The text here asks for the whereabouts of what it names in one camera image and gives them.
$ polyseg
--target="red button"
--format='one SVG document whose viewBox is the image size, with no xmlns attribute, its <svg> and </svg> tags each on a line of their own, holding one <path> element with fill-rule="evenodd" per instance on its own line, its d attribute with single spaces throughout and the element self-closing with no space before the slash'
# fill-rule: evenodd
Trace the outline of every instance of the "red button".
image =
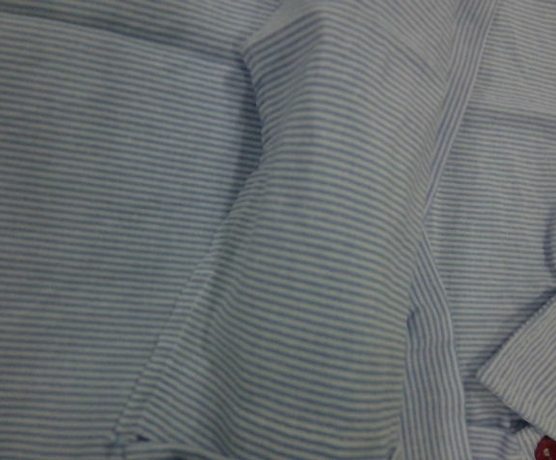
<svg viewBox="0 0 556 460">
<path fill-rule="evenodd" d="M 536 446 L 536 460 L 556 460 L 556 441 L 545 436 Z"/>
</svg>

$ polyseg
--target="blue and white striped fabric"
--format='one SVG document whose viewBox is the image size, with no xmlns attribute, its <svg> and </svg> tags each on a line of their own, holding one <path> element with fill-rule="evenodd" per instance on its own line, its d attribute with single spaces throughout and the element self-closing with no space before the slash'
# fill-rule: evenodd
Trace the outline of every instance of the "blue and white striped fabric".
<svg viewBox="0 0 556 460">
<path fill-rule="evenodd" d="M 556 0 L 0 1 L 0 460 L 543 434 Z"/>
</svg>

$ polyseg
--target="shirt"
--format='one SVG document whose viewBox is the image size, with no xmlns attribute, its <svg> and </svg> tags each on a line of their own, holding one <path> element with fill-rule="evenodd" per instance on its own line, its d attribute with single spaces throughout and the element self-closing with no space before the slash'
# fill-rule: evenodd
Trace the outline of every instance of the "shirt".
<svg viewBox="0 0 556 460">
<path fill-rule="evenodd" d="M 556 1 L 0 1 L 0 459 L 544 434 Z"/>
</svg>

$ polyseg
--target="striped shirt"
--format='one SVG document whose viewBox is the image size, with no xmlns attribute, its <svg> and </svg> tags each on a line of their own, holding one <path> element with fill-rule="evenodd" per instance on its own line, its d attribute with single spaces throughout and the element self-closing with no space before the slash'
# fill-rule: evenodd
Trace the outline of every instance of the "striped shirt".
<svg viewBox="0 0 556 460">
<path fill-rule="evenodd" d="M 556 0 L 0 1 L 0 460 L 556 439 Z"/>
</svg>

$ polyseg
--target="sleeve cuff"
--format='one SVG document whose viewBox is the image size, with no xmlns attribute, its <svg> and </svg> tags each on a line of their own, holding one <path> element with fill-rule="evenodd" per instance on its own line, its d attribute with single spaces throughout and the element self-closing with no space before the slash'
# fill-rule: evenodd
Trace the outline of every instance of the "sleeve cuff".
<svg viewBox="0 0 556 460">
<path fill-rule="evenodd" d="M 556 296 L 510 337 L 478 378 L 527 422 L 556 439 Z"/>
</svg>

